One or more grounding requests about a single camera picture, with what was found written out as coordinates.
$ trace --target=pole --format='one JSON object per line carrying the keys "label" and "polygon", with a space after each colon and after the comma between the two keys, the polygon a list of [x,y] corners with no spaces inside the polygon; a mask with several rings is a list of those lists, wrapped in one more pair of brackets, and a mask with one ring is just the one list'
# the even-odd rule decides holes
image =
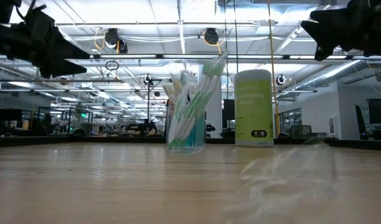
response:
{"label": "pole", "polygon": [[68,127],[67,127],[67,135],[70,135],[70,122],[71,122],[71,108],[68,110]]}
{"label": "pole", "polygon": [[147,124],[149,124],[149,113],[150,113],[150,82],[147,83]]}

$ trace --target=black equipment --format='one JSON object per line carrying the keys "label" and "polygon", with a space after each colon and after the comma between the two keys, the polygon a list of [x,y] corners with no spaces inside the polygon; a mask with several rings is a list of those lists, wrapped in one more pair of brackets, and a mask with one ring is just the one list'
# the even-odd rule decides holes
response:
{"label": "black equipment", "polygon": [[276,84],[279,86],[284,85],[285,83],[285,77],[283,75],[280,75],[279,77],[276,78]]}
{"label": "black equipment", "polygon": [[222,109],[222,128],[228,128],[227,121],[235,119],[234,114],[234,100],[223,100]]}
{"label": "black equipment", "polygon": [[[12,10],[21,6],[21,0],[0,0],[0,24],[8,23]],[[26,60],[40,68],[44,78],[85,73],[86,68],[65,59],[89,59],[90,55],[67,41],[55,21],[42,12],[46,5],[36,7],[31,2],[27,14],[19,16],[23,22],[11,27],[0,25],[0,54],[9,60]]]}
{"label": "black equipment", "polygon": [[381,100],[369,101],[370,124],[381,124]]}
{"label": "black equipment", "polygon": [[120,54],[128,54],[127,43],[124,40],[120,39],[118,30],[116,28],[108,29],[104,36],[104,41],[106,42],[106,46],[108,46],[110,49],[117,50],[118,48]]}
{"label": "black equipment", "polygon": [[219,36],[216,33],[215,28],[207,28],[204,35],[204,40],[211,45],[216,45],[218,43]]}
{"label": "black equipment", "polygon": [[322,61],[340,46],[381,55],[381,0],[351,0],[344,9],[313,11],[302,28],[317,42],[314,59]]}
{"label": "black equipment", "polygon": [[22,109],[0,109],[0,121],[21,121]]}

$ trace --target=air duct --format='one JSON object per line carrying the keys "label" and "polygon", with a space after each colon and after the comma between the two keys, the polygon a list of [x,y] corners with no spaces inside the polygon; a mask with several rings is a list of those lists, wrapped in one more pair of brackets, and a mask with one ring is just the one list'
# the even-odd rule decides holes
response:
{"label": "air duct", "polygon": [[355,60],[349,61],[342,65],[332,65],[328,68],[323,69],[322,71],[315,73],[309,79],[302,81],[300,84],[297,84],[296,87],[291,87],[292,90],[302,90],[306,88],[320,87],[327,85],[339,78],[345,77],[355,72],[356,70],[363,70],[368,68],[368,65],[365,60]]}

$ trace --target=electrical cable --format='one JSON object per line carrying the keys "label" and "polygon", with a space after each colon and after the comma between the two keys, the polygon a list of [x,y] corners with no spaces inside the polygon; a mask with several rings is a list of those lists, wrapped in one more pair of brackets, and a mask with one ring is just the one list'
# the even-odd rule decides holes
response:
{"label": "electrical cable", "polygon": [[[359,73],[359,71],[357,71],[356,67],[354,65],[352,65],[353,69],[356,71],[356,73],[361,77],[361,79],[365,80],[365,78],[363,78],[363,76]],[[381,92],[378,91],[376,88],[374,88],[372,85],[369,85],[373,90],[375,90],[377,93],[379,93],[381,95]]]}
{"label": "electrical cable", "polygon": [[33,10],[34,6],[35,6],[35,1],[36,0],[32,0],[31,3],[30,3],[30,6],[29,6],[29,10],[27,10],[27,13],[29,13],[31,10]]}
{"label": "electrical cable", "polygon": [[270,34],[270,59],[272,63],[272,83],[273,83],[273,98],[275,101],[275,109],[276,109],[276,136],[280,134],[280,121],[278,119],[278,103],[276,96],[276,84],[275,84],[275,61],[273,59],[273,33],[272,33],[272,20],[270,17],[270,0],[267,0],[267,9],[269,14],[269,34]]}
{"label": "electrical cable", "polygon": [[15,6],[15,8],[16,8],[16,13],[17,13],[17,15],[19,15],[19,17],[20,17],[22,20],[24,20],[24,17],[23,17],[23,15],[21,14],[21,12],[19,11],[19,8],[18,8],[17,6]]}
{"label": "electrical cable", "polygon": [[[98,30],[99,28],[96,28],[96,31],[95,31],[95,37],[98,35]],[[94,39],[94,43],[95,43],[95,47],[98,48],[98,49],[103,49],[104,47],[104,39],[106,38],[106,35],[103,37],[103,44],[102,44],[102,47],[100,47],[97,43],[96,43],[96,39]]]}
{"label": "electrical cable", "polygon": [[[226,1],[223,1],[223,6],[224,6],[224,15],[225,15],[225,40],[227,40],[227,21],[226,21]],[[228,52],[227,50],[227,41],[225,41],[225,49],[226,51]],[[227,87],[226,87],[226,100],[227,100],[227,105],[223,105],[224,107],[227,106],[229,107],[229,59],[227,59],[226,57],[226,83],[227,83]],[[226,113],[229,111],[229,108],[226,109],[226,110],[223,110],[223,113],[225,114],[225,117],[227,117]]]}
{"label": "electrical cable", "polygon": [[236,19],[236,1],[233,1],[234,10],[234,32],[236,34],[236,68],[237,73],[239,73],[239,43],[237,42],[237,19]]}

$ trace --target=ceiling light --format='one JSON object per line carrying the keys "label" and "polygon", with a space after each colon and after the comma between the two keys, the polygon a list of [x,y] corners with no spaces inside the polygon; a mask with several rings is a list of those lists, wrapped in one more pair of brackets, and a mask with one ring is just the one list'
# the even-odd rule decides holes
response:
{"label": "ceiling light", "polygon": [[71,97],[61,97],[61,99],[66,101],[79,101],[79,99],[71,98]]}
{"label": "ceiling light", "polygon": [[347,55],[332,55],[329,56],[327,59],[345,59]]}
{"label": "ceiling light", "polygon": [[53,96],[52,94],[49,94],[49,93],[42,93],[44,94],[45,96],[49,96],[49,97],[56,97],[56,96]]}
{"label": "ceiling light", "polygon": [[66,90],[34,90],[34,91],[42,91],[42,92],[64,92]]}
{"label": "ceiling light", "polygon": [[98,51],[97,49],[92,49],[92,51],[93,51],[93,52],[96,52],[96,53],[98,53],[98,54],[101,54],[101,52]]}
{"label": "ceiling light", "polygon": [[7,89],[7,90],[0,90],[0,91],[7,91],[7,92],[28,92],[31,90],[26,90],[26,89]]}
{"label": "ceiling light", "polygon": [[32,87],[34,87],[33,85],[28,84],[28,83],[24,83],[24,82],[9,82],[9,84],[21,86],[21,87],[24,87],[24,88],[32,88]]}
{"label": "ceiling light", "polygon": [[279,90],[279,93],[317,93],[317,90]]}
{"label": "ceiling light", "polygon": [[106,100],[110,99],[110,96],[107,95],[106,93],[102,92],[102,91],[97,92],[96,94],[99,95],[102,98],[105,98]]}
{"label": "ceiling light", "polygon": [[291,55],[290,59],[314,59],[314,55]]}
{"label": "ceiling light", "polygon": [[276,84],[279,86],[284,85],[285,83],[285,77],[283,75],[280,75],[279,77],[276,78]]}
{"label": "ceiling light", "polygon": [[219,55],[163,55],[163,58],[183,58],[183,59],[212,59],[218,58]]}
{"label": "ceiling light", "polygon": [[69,90],[71,92],[98,92],[99,90]]}
{"label": "ceiling light", "polygon": [[[271,59],[272,56],[270,55],[239,55],[239,59]],[[228,55],[228,59],[236,59],[236,55]],[[282,55],[273,55],[274,59],[282,59]]]}
{"label": "ceiling light", "polygon": [[100,55],[99,56],[101,59],[127,59],[127,58],[131,58],[131,59],[138,59],[138,58],[156,58],[157,56],[156,55],[123,55],[123,54],[119,54],[119,55]]}

